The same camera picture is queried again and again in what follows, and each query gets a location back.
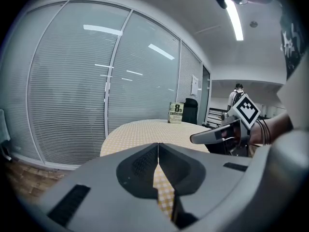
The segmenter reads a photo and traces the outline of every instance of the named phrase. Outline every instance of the office chair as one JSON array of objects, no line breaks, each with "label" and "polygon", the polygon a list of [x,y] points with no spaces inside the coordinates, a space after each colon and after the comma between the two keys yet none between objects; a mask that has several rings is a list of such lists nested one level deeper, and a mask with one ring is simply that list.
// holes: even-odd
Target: office chair
[{"label": "office chair", "polygon": [[186,98],[185,103],[183,105],[182,122],[197,125],[197,110],[198,110],[197,101],[191,98]]}]

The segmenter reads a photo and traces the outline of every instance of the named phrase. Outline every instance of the window blinds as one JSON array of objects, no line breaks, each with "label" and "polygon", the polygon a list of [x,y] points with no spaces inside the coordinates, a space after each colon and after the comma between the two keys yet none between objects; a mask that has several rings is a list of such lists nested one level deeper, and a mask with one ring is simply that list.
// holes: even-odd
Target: window blinds
[{"label": "window blinds", "polygon": [[72,2],[46,30],[30,72],[28,107],[47,162],[78,165],[99,156],[107,73],[128,13]]},{"label": "window blinds", "polygon": [[[198,78],[199,90],[197,91],[197,95],[191,95],[192,75]],[[186,98],[191,98],[196,100],[199,105],[202,88],[202,75],[203,69],[201,62],[189,50],[189,48],[182,43],[177,102],[185,102]]]},{"label": "window blinds", "polygon": [[133,13],[114,61],[108,129],[136,120],[167,119],[176,99],[180,43],[154,22]]},{"label": "window blinds", "polygon": [[30,62],[42,33],[62,4],[25,15],[14,30],[0,69],[0,109],[5,112],[12,151],[40,160],[27,119],[26,85]]}]

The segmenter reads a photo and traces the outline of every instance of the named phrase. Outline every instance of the fluorescent light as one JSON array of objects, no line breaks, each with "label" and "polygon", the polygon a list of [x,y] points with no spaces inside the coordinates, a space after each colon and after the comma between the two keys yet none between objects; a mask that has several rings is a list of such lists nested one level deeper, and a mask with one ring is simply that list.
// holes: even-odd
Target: fluorescent light
[{"label": "fluorescent light", "polygon": [[100,31],[100,32],[105,32],[105,33],[111,33],[111,34],[116,34],[116,35],[122,35],[122,31],[110,29],[110,28],[105,28],[105,27],[100,27],[100,26],[84,25],[84,29],[85,30],[92,30],[92,31]]},{"label": "fluorescent light", "polygon": [[113,66],[103,65],[103,64],[95,64],[95,66],[101,66],[106,68],[114,68]]},{"label": "fluorescent light", "polygon": [[130,73],[137,74],[137,75],[143,75],[143,74],[141,74],[141,73],[132,72],[132,71],[126,71],[126,72],[130,72]]},{"label": "fluorescent light", "polygon": [[156,52],[162,54],[163,56],[169,58],[170,60],[174,59],[174,57],[172,55],[168,54],[167,52],[163,51],[162,49],[160,49],[159,47],[157,47],[153,44],[150,44],[148,47],[155,50]]},{"label": "fluorescent light", "polygon": [[237,9],[235,4],[232,2],[232,0],[225,0],[225,3],[227,5],[227,12],[230,16],[230,19],[232,21],[232,25],[234,28],[235,36],[237,41],[243,41],[243,35],[242,35],[242,29],[240,24],[240,19],[237,13]]}]

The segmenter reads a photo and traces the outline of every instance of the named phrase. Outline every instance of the sign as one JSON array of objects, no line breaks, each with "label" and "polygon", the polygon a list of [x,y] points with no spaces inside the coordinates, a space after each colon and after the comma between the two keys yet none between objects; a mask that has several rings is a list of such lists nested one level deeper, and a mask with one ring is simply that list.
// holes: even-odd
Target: sign
[{"label": "sign", "polygon": [[198,78],[194,75],[192,75],[192,88],[191,88],[191,94],[197,95],[197,89],[198,89]]},{"label": "sign", "polygon": [[171,102],[169,104],[168,123],[181,124],[183,118],[183,103]]},{"label": "sign", "polygon": [[240,117],[248,129],[252,127],[260,113],[261,111],[246,94],[228,111],[230,116],[236,115],[236,117]]}]

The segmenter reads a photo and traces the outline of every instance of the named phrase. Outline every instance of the paper poster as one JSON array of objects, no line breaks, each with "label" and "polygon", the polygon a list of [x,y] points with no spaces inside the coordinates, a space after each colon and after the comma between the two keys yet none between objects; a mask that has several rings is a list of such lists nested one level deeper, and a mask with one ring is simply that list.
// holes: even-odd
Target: paper poster
[{"label": "paper poster", "polygon": [[183,118],[183,103],[171,102],[169,105],[168,123],[181,124]]},{"label": "paper poster", "polygon": [[198,78],[194,75],[192,75],[192,89],[191,94],[197,95],[197,89],[198,89]]}]

